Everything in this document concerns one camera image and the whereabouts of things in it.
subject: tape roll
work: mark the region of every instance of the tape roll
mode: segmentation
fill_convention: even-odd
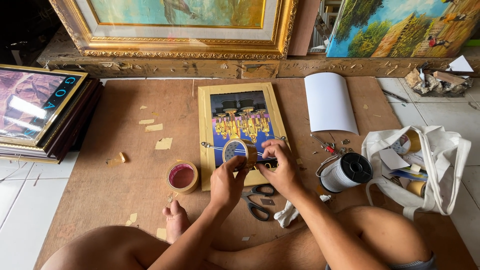
[[[411,193],[425,198],[425,187],[427,186],[427,182],[424,181],[412,181],[407,185],[407,190]]]
[[[185,195],[192,193],[198,186],[198,170],[189,161],[179,161],[167,170],[167,186],[174,192]]]
[[[403,145],[409,141],[408,148]],[[410,153],[417,153],[421,150],[420,137],[414,130],[407,130],[396,142],[394,142],[391,148],[399,155],[406,155]]]
[[[223,162],[227,162],[235,156],[235,149],[237,149],[239,145],[242,145],[245,149],[246,159],[241,166],[235,168],[235,172],[241,171],[245,168],[251,169],[257,163],[257,147],[255,147],[253,142],[246,139],[231,139],[227,141],[225,146],[223,146]]]

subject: white bag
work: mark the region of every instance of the white bag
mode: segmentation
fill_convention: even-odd
[[[378,151],[391,146],[409,129],[416,131],[420,136],[428,174],[425,198],[407,191],[382,176],[382,160]],[[403,215],[411,220],[416,210],[450,215],[455,206],[470,146],[470,141],[463,139],[456,132],[445,131],[443,126],[408,126],[401,130],[368,133],[363,141],[361,153],[373,167],[373,179],[368,182],[366,188],[370,205],[373,206],[370,185],[377,184],[385,195],[404,207]],[[453,173],[451,169],[447,170],[451,164],[454,164]]]

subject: white cloth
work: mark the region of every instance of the white cloth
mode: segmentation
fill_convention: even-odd
[[[331,195],[320,195],[320,199],[325,202],[328,201],[332,196]],[[299,215],[299,211],[293,206],[293,204],[287,201],[285,209],[280,212],[275,213],[273,216],[274,219],[278,220],[280,227],[285,228],[290,225],[292,220],[296,219]]]

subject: framed poster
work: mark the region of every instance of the framed poster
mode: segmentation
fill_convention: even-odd
[[[222,149],[230,139],[250,140],[263,153],[262,142],[286,133],[271,83],[202,86],[198,91],[200,140],[212,146],[200,146],[202,191],[208,191],[210,176],[223,164]],[[235,154],[245,155],[241,151],[238,148]],[[278,165],[276,158],[261,155],[258,162],[271,170]],[[265,183],[256,167],[245,178],[245,186]]]
[[[0,65],[0,142],[36,146],[87,75]]]
[[[50,0],[85,56],[284,59],[298,0]]]

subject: pink tape core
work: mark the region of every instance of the pink tape core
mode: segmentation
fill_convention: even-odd
[[[178,164],[170,170],[168,174],[168,182],[174,188],[184,188],[193,181],[194,178],[193,168],[186,164]]]

